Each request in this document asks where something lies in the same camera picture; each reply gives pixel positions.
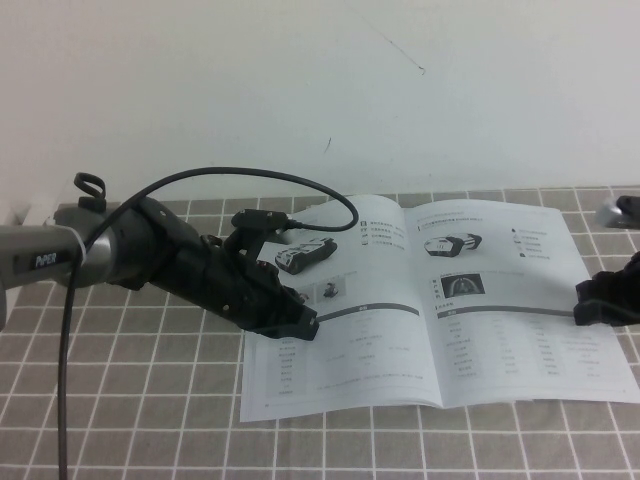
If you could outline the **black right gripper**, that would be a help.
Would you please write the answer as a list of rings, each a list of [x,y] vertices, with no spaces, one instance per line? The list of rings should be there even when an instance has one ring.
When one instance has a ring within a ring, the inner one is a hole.
[[[638,325],[639,253],[636,252],[623,269],[599,272],[575,289],[579,301],[573,309],[576,325]]]

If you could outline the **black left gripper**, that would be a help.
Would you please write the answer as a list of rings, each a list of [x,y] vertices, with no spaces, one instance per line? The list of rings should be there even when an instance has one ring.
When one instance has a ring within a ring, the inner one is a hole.
[[[178,249],[171,292],[267,338],[312,341],[317,335],[317,312],[281,284],[274,266],[230,251],[211,235]]]

